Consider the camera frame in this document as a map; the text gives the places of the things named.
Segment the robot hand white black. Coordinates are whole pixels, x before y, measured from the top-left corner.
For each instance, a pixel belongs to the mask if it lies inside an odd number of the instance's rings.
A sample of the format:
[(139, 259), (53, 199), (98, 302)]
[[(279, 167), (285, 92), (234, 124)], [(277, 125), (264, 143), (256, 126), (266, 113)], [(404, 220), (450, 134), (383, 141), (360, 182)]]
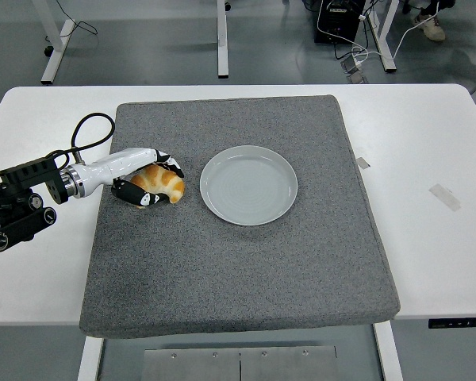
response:
[(150, 148), (127, 148), (92, 164), (74, 164), (67, 173), (76, 198), (110, 185), (115, 197), (140, 209), (164, 200), (174, 204), (185, 192), (184, 174), (176, 160)]

